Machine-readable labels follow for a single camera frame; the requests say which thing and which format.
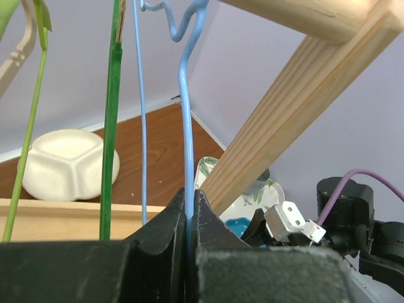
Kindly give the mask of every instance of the light blue cable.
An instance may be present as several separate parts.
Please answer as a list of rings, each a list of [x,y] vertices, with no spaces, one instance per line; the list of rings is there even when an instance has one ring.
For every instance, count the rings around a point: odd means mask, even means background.
[[[141,74],[141,56],[140,56],[140,43],[139,43],[139,35],[138,35],[138,19],[137,19],[137,9],[136,9],[136,0],[133,0],[134,6],[134,15],[135,15],[135,30],[136,30],[136,47],[138,53],[138,72],[139,78],[142,78]],[[189,57],[192,54],[192,51],[201,35],[201,31],[203,29],[203,25],[205,23],[206,17],[206,7],[208,5],[209,0],[194,0],[193,3],[189,5],[187,10],[182,17],[180,26],[178,30],[175,26],[174,15],[172,14],[171,6],[168,2],[164,1],[162,3],[151,6],[145,3],[143,0],[140,0],[140,8],[142,11],[146,9],[150,11],[158,11],[161,9],[165,10],[165,14],[167,15],[167,21],[169,23],[169,30],[171,39],[174,42],[179,42],[184,37],[184,34],[187,30],[189,22],[193,14],[196,14],[196,22],[191,33],[189,40],[187,41],[184,52],[181,56],[181,61],[178,69],[178,81],[179,81],[179,89],[181,95],[182,102],[182,123],[184,128],[184,161],[185,161],[185,214],[186,218],[190,219],[194,215],[194,150],[193,150],[193,132],[192,132],[192,118],[191,118],[191,106],[189,104],[189,94],[187,87],[187,65]],[[140,80],[141,86],[141,102],[143,98],[144,103],[144,95],[142,97],[143,91],[143,80]],[[142,110],[142,135],[145,134],[146,125],[143,125],[143,121],[145,122],[145,108],[141,107]],[[142,184],[146,183],[145,178],[145,156],[143,156],[143,178]],[[142,221],[146,212],[146,187],[142,186]]]
[[[133,0],[134,34],[136,36],[136,53],[138,57],[138,75],[140,87],[140,108],[141,108],[141,224],[147,223],[147,130],[146,130],[146,105],[145,88],[143,86],[143,72],[141,67],[141,52],[139,38],[138,7],[136,0]]]

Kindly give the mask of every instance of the wooden floor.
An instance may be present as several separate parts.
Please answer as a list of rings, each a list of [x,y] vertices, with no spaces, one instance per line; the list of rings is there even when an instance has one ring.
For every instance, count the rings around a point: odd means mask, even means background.
[[[147,114],[148,204],[165,206],[184,186],[184,137],[181,106],[174,104]],[[104,130],[96,131],[103,136]],[[223,150],[193,121],[195,167],[201,157],[220,158]],[[141,119],[118,124],[116,150],[121,159],[112,188],[113,203],[141,204]],[[0,198],[10,198],[18,159],[0,163]],[[33,199],[22,190],[21,199]]]

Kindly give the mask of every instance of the blue liquid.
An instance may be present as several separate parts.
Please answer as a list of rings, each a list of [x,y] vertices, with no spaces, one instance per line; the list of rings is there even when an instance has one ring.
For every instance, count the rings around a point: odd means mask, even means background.
[[[243,233],[246,231],[248,225],[250,224],[250,220],[247,218],[237,218],[230,219],[225,222],[227,227],[237,236],[241,237]]]

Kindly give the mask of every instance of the black plastic part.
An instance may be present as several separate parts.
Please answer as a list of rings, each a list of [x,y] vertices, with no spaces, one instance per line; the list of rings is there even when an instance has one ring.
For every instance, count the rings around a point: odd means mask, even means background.
[[[184,190],[123,241],[0,244],[4,303],[184,300]]]
[[[291,246],[309,246],[311,243],[311,240],[304,234],[290,234],[288,239]]]
[[[194,247],[249,247],[240,240],[213,212],[203,191],[195,191],[196,230]]]
[[[246,244],[251,247],[274,246],[275,239],[271,237],[270,232],[266,228],[266,220],[262,208],[258,208],[252,217],[246,231],[240,237]]]
[[[370,254],[361,252],[359,272],[404,296],[404,223],[375,221]]]
[[[167,207],[126,241],[136,243],[133,258],[138,267],[131,284],[132,302],[169,302],[184,300],[184,189]]]
[[[320,215],[333,194],[341,177],[323,179],[317,184],[317,208]],[[371,226],[374,220],[373,189],[365,184],[349,180],[337,199],[323,226],[346,228],[364,224]]]
[[[323,179],[317,184],[318,214],[330,199],[341,177]],[[358,225],[366,227],[366,234],[358,243],[355,231]],[[355,257],[359,247],[370,249],[371,232],[374,225],[373,190],[371,187],[349,180],[333,209],[323,223],[327,230],[324,241],[342,256]]]
[[[136,273],[129,242],[0,245],[4,303],[133,302]]]

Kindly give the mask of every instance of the white divided plate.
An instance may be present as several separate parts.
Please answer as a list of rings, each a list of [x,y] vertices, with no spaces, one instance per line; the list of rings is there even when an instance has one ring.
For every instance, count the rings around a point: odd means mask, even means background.
[[[81,129],[61,129],[37,138],[28,152],[24,189],[47,201],[92,199],[101,193],[103,139]],[[119,171],[114,153],[112,182]]]
[[[213,157],[203,157],[198,162],[196,169],[194,188],[198,189],[208,174],[214,168],[218,160]],[[251,220],[257,208],[266,212],[274,204],[285,201],[285,193],[282,187],[275,181],[269,180],[268,184],[256,195],[242,194],[221,215],[220,219],[226,222],[230,219],[247,218]]]

